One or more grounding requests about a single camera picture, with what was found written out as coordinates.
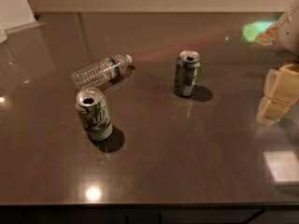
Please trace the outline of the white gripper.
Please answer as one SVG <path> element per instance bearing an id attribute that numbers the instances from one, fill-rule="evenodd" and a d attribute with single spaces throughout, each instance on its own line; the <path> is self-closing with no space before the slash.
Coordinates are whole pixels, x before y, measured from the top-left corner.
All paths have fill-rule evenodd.
<path id="1" fill-rule="evenodd" d="M 299 0 L 278 19 L 274 51 L 280 59 L 293 63 L 268 71 L 256 115 L 260 124 L 275 124 L 299 100 Z"/>

